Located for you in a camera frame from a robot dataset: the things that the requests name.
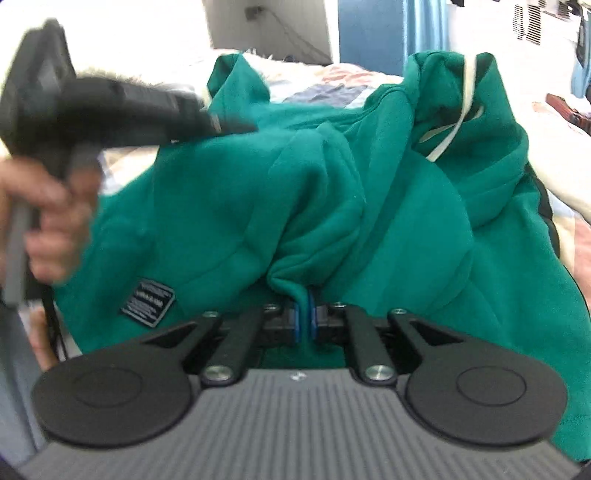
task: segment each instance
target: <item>finger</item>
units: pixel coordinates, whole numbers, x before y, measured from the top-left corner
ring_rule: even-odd
[[[78,251],[78,243],[61,232],[32,231],[25,235],[25,246],[31,259],[66,261]]]
[[[58,364],[58,359],[51,350],[45,312],[43,309],[32,310],[30,318],[29,343],[39,366],[45,372]]]
[[[73,171],[68,178],[68,185],[77,200],[91,205],[94,210],[102,180],[100,166],[91,166]]]
[[[65,264],[63,262],[32,258],[29,267],[39,282],[50,285],[66,281],[74,270],[76,260],[77,257],[69,259],[69,264]]]
[[[7,226],[10,224],[10,197],[0,189],[0,284],[4,283],[6,269]]]
[[[69,233],[84,241],[88,237],[91,218],[92,207],[87,203],[76,202],[63,212],[44,211],[41,214],[41,230]]]
[[[70,199],[63,184],[49,175],[43,165],[27,158],[0,162],[0,190],[4,195],[20,197],[38,208],[58,209]]]

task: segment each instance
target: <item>metal screw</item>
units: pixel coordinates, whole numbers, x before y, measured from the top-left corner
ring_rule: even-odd
[[[275,303],[267,303],[263,307],[263,310],[265,310],[265,312],[267,312],[267,313],[275,313],[275,312],[279,312],[279,310],[281,310],[281,307]]]
[[[204,375],[212,382],[225,382],[232,378],[233,373],[232,369],[226,365],[212,365],[205,369]]]
[[[365,370],[365,376],[376,382],[385,382],[394,376],[394,369],[387,365],[372,365]]]
[[[296,372],[291,374],[290,378],[296,382],[301,382],[302,380],[308,378],[308,375],[306,375],[304,372]]]

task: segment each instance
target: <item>gray ribbed surface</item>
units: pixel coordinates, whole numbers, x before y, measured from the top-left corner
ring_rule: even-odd
[[[418,427],[393,391],[345,370],[251,371],[205,391],[180,425],[141,446],[52,444],[22,467],[38,480],[565,480],[577,467],[548,443],[483,453]]]

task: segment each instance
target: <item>green fabric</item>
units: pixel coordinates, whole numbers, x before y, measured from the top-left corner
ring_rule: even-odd
[[[591,329],[584,300],[538,215],[528,141],[492,56],[478,57],[474,111],[436,163],[425,159],[462,102],[463,57],[412,56],[400,85],[361,109],[274,105],[241,56],[223,57],[210,109],[259,132],[163,148],[152,168],[103,199],[93,242],[58,291],[82,351],[145,333],[118,314],[139,278],[172,287],[162,326],[239,310],[307,287],[370,314],[404,307],[534,356],[569,388],[556,444],[591,457]],[[303,332],[267,365],[334,367]]]

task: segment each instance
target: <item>black label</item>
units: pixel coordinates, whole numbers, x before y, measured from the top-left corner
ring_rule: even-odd
[[[174,290],[153,280],[140,280],[121,313],[149,327],[156,327],[174,302]]]

